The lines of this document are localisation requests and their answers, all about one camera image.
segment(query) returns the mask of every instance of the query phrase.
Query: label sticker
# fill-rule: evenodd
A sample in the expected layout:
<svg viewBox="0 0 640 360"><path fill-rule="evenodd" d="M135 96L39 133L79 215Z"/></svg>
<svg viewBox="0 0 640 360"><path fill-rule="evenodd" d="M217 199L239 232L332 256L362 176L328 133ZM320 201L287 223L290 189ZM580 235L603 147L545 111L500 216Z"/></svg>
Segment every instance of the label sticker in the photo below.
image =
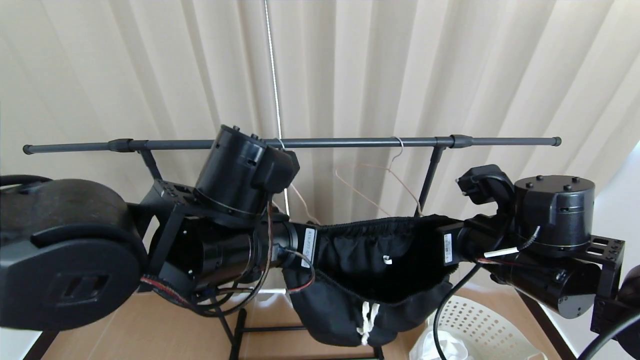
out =
<svg viewBox="0 0 640 360"><path fill-rule="evenodd" d="M310 227L305 230L305 246L302 248L302 254L306 256L311 263L314 263L314 254L316 253L316 230ZM309 264L303 259L303 268L310 268Z"/></svg>
<svg viewBox="0 0 640 360"><path fill-rule="evenodd" d="M451 234L444 234L444 263L453 261L453 250L451 249Z"/></svg>

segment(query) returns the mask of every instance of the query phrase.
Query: brown floor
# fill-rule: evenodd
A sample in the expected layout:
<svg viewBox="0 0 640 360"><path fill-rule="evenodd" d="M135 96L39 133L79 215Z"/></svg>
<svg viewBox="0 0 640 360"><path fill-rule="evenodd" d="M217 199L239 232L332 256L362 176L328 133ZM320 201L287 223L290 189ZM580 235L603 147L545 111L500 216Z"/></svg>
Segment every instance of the brown floor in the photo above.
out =
<svg viewBox="0 0 640 360"><path fill-rule="evenodd" d="M559 360L533 316L513 293L481 293L463 288L457 295L494 309L516 325L550 360ZM246 325L299 325L300 319L283 300L269 308L250 304ZM236 316L229 317L233 329ZM388 360L408 359L423 327L402 333L383 347ZM61 332L43 360L194 359L226 360L231 346L217 319L202 318L171 305L153 293L131 297L118 311L80 329ZM317 359L371 355L369 347L322 345L305 331L245 334L241 359Z"/></svg>

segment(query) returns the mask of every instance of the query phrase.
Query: black fabric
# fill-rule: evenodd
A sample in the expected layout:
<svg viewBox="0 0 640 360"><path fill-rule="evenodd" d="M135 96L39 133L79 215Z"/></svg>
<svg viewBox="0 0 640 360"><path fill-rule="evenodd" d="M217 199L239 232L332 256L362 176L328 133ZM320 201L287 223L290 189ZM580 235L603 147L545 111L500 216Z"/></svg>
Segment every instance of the black fabric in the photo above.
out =
<svg viewBox="0 0 640 360"><path fill-rule="evenodd" d="M384 218L319 227L317 277L313 285L291 294L293 306L311 336L321 343L355 347L361 335L364 301L380 304L368 344L382 346L398 332L426 320L451 289L443 266L443 243L435 229L457 220L431 215ZM393 261L387 265L383 256ZM308 281L308 272L284 269L288 287Z"/></svg>

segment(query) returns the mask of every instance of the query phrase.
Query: white drawstring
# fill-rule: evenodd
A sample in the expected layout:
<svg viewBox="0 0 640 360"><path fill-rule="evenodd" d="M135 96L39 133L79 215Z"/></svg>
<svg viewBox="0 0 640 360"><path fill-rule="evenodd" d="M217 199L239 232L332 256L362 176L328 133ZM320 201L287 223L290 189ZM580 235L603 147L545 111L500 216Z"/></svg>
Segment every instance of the white drawstring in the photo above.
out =
<svg viewBox="0 0 640 360"><path fill-rule="evenodd" d="M371 307L371 315L369 316L369 302L365 301L362 303L362 327L356 329L358 333L362 335L362 345L368 345L369 333L373 330L379 309L380 304L374 303Z"/></svg>

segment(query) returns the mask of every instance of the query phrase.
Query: white laundry basket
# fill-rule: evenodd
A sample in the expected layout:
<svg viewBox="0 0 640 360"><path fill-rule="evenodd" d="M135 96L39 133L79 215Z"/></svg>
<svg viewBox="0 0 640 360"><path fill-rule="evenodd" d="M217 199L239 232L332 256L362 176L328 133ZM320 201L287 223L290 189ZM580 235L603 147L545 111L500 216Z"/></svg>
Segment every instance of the white laundry basket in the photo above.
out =
<svg viewBox="0 0 640 360"><path fill-rule="evenodd" d="M427 319L425 331L433 328L434 317L432 314ZM454 295L446 303L438 330L464 342L474 360L525 360L538 354L547 358L507 319L463 297Z"/></svg>

